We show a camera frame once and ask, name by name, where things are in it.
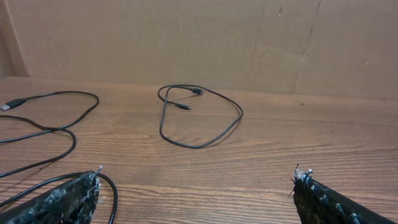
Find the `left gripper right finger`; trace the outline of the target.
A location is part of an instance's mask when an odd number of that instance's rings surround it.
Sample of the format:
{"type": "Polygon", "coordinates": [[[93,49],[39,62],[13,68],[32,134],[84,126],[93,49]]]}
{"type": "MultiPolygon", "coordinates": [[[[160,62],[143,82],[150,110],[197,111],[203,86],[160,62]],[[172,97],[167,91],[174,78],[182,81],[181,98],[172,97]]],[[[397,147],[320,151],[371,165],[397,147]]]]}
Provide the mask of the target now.
{"type": "Polygon", "coordinates": [[[294,171],[291,195],[305,224],[395,224],[312,178],[311,169],[294,171]]]}

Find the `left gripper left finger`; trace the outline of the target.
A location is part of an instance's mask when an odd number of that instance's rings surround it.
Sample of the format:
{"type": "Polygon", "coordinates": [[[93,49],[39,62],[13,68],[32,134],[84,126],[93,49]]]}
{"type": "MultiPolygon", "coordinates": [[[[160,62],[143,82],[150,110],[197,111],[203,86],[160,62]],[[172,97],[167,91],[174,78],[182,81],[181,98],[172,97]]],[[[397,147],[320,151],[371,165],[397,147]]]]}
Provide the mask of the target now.
{"type": "Polygon", "coordinates": [[[98,173],[85,172],[1,214],[4,224],[89,224],[98,203],[98,173]]]}

